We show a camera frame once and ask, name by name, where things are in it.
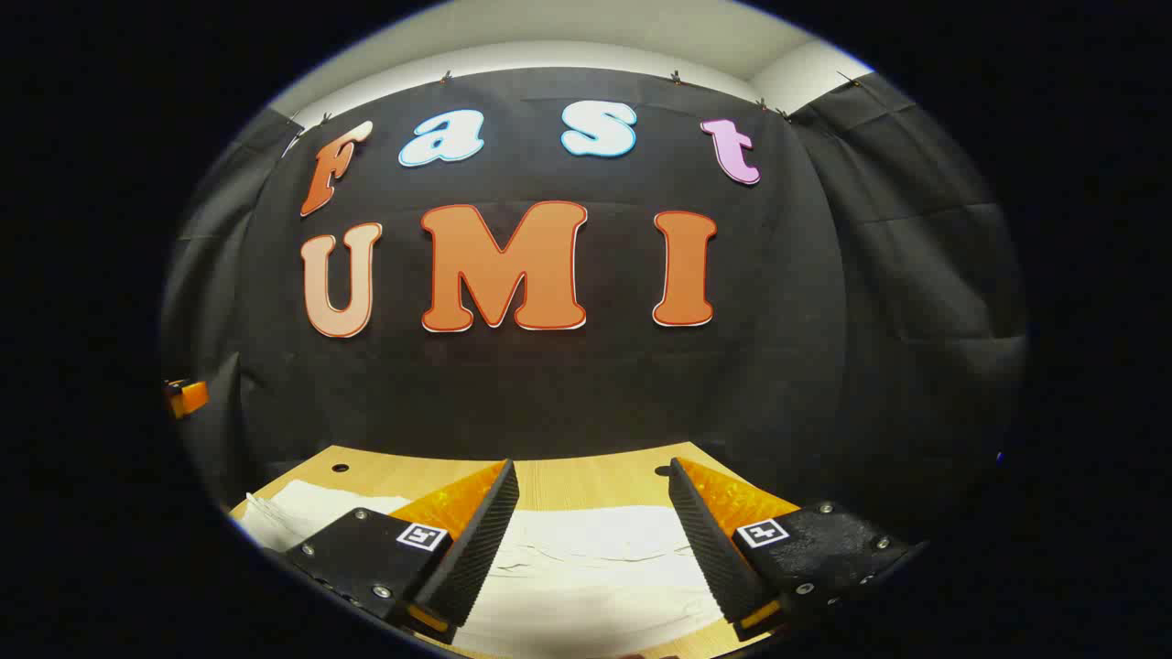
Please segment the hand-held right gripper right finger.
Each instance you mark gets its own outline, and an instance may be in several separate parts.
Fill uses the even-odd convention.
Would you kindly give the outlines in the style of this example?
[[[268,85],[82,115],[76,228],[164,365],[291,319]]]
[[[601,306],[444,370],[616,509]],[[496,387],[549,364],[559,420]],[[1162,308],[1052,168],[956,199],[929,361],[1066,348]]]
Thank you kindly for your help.
[[[844,504],[796,505],[690,458],[668,496],[707,587],[740,641],[829,625],[925,549]]]

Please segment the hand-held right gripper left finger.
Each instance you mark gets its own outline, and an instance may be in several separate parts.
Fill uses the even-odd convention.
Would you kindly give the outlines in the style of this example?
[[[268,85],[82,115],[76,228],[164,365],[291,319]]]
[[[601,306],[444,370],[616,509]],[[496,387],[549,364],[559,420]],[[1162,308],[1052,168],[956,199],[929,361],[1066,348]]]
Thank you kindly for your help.
[[[518,500],[515,462],[498,460],[394,512],[354,507],[282,551],[282,566],[384,625],[452,643]]]

